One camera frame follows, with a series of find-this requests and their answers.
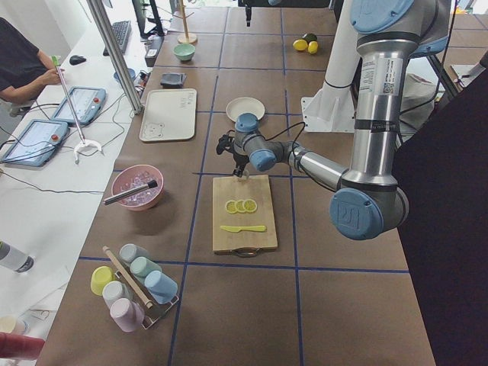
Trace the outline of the white robot arm column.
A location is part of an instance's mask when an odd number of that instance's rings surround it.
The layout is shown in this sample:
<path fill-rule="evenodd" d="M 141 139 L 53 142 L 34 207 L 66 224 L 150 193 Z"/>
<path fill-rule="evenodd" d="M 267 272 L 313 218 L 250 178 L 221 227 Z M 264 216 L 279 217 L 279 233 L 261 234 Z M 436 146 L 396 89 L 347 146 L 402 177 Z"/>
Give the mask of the white robot arm column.
<path fill-rule="evenodd" d="M 342 4 L 339 24 L 332 45 L 332 52 L 324 78 L 324 88 L 342 90 L 348 88 L 355 77 L 360 56 L 356 50 L 358 32 L 351 23 L 353 1 Z"/>

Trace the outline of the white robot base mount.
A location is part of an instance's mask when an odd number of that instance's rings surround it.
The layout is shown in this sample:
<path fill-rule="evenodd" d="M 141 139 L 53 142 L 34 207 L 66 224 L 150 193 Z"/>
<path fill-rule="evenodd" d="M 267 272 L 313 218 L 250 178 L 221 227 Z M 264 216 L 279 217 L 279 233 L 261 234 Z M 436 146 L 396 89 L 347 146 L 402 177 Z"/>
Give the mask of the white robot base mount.
<path fill-rule="evenodd" d="M 353 133 L 355 107 L 350 87 L 323 83 L 313 97 L 301 98 L 303 122 L 308 133 Z"/>

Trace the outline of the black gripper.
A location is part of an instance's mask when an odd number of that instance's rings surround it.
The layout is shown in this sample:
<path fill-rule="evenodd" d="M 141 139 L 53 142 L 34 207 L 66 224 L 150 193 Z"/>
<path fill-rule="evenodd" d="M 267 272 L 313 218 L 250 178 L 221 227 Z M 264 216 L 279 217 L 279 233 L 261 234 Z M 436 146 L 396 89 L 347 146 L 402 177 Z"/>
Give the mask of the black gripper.
<path fill-rule="evenodd" d="M 247 155 L 240 154 L 236 151 L 235 144 L 234 144 L 234 137 L 231 135 L 231 131 L 227 131 L 218 140 L 218 144 L 216 146 L 216 153 L 217 155 L 221 155 L 223 152 L 228 152 L 233 155 L 233 160 L 236 163 L 233 174 L 237 178 L 241 178 L 243 176 L 243 172 L 245 171 L 247 164 L 249 163 L 249 157 Z"/>

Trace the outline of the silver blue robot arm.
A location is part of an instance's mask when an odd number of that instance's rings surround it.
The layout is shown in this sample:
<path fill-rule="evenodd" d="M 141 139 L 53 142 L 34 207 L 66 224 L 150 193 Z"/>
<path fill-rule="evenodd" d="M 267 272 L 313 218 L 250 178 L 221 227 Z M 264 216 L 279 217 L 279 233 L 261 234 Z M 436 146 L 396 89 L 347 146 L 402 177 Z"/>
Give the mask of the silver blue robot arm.
<path fill-rule="evenodd" d="M 409 203 L 392 174 L 408 62 L 448 44 L 449 1 L 346 1 L 322 88 L 302 99 L 309 132 L 351 132 L 352 159 L 342 166 L 297 142 L 265 137 L 259 118 L 245 113 L 217 152 L 233 155 L 234 175 L 283 162 L 329 189 L 329 215 L 350 239 L 373 239 L 401 225 Z"/>

